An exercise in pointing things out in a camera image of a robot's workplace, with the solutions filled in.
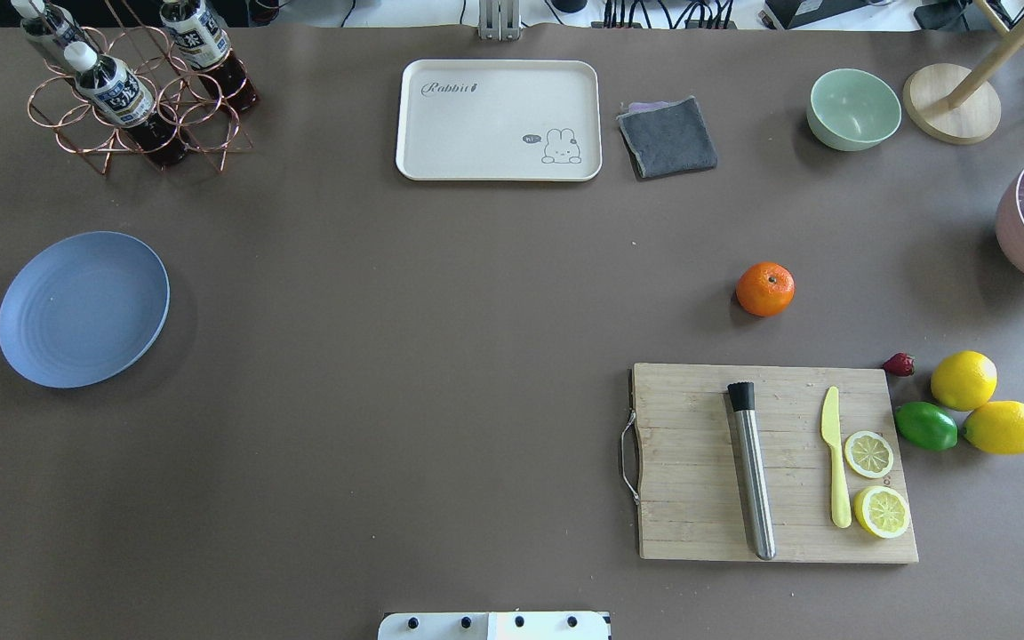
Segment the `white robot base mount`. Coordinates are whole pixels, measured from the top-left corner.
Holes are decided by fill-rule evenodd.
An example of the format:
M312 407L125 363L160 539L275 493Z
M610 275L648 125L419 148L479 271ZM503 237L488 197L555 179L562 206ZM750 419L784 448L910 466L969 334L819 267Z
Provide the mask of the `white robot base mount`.
M608 612L395 612L378 639L610 639Z

